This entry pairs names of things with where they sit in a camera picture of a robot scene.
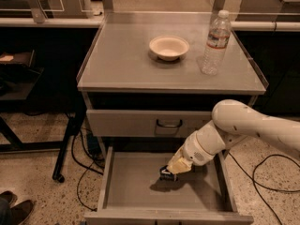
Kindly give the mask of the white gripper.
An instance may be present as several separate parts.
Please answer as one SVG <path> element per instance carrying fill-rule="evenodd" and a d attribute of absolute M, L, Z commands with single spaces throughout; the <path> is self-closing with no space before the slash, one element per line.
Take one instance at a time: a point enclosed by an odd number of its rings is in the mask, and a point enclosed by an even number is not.
<path fill-rule="evenodd" d="M 192 164 L 203 166 L 214 157 L 214 155 L 209 154 L 203 148 L 201 134 L 198 131 L 194 131 L 186 138 L 183 144 L 183 155 L 182 149 L 179 149 L 169 161 L 167 169 L 172 174 L 187 173 L 191 170 Z"/>

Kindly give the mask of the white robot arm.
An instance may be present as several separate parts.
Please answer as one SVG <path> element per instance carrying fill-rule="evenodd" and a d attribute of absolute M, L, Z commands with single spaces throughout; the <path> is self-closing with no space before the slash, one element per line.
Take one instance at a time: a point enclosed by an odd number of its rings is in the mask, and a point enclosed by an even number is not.
<path fill-rule="evenodd" d="M 300 156 L 299 122 L 262 114 L 232 99 L 217 103 L 211 115 L 210 122 L 186 138 L 168 162 L 166 173 L 175 177 L 189 172 L 193 165 L 203 166 L 246 137 L 267 142 L 293 158 Z"/>

